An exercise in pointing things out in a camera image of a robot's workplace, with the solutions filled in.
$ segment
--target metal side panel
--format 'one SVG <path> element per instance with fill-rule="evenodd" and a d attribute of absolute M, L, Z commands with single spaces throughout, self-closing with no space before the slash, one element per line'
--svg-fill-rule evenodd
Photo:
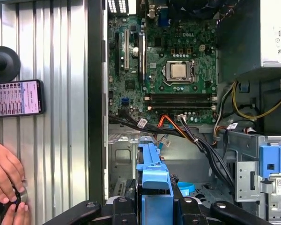
<path fill-rule="evenodd" d="M 87 1 L 0 4 L 0 45 L 21 59 L 18 80 L 44 82 L 46 113 L 0 119 L 0 143 L 27 179 L 32 224 L 88 199 Z"/>

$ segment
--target smartphone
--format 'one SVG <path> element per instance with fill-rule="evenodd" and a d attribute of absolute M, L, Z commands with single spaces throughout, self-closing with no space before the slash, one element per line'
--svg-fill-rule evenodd
<path fill-rule="evenodd" d="M 0 118 L 45 112 L 44 85 L 40 80 L 0 83 Z"/>

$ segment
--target motherboard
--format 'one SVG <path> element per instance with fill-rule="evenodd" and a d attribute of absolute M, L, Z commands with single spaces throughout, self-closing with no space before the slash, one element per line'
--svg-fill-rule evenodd
<path fill-rule="evenodd" d="M 109 113 L 125 109 L 152 124 L 162 114 L 214 123 L 215 26 L 214 20 L 160 25 L 135 15 L 109 18 Z"/>

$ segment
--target hand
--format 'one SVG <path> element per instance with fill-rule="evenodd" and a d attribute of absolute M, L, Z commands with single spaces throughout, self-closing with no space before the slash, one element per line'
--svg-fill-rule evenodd
<path fill-rule="evenodd" d="M 20 203 L 17 212 L 15 212 L 15 204 L 12 204 L 2 221 L 1 225 L 30 225 L 30 216 L 28 205 Z"/>
<path fill-rule="evenodd" d="M 22 192 L 24 186 L 24 169 L 20 161 L 7 148 L 0 145 L 0 202 L 16 201 L 12 183 Z"/>

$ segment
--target ram slot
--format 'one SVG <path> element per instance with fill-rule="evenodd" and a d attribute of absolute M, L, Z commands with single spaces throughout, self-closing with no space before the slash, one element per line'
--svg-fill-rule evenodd
<path fill-rule="evenodd" d="M 145 81 L 145 36 L 139 33 L 139 83 Z"/>
<path fill-rule="evenodd" d="M 149 102 L 148 110 L 154 109 L 212 109 L 210 102 Z"/>
<path fill-rule="evenodd" d="M 210 101 L 211 94 L 146 94 L 146 101 Z"/>
<path fill-rule="evenodd" d="M 125 53 L 124 53 L 124 69 L 129 69 L 129 29 L 124 31 L 124 45 L 125 45 Z"/>
<path fill-rule="evenodd" d="M 116 48 L 115 48 L 115 69 L 116 75 L 120 74 L 120 35 L 118 32 L 115 34 Z"/>

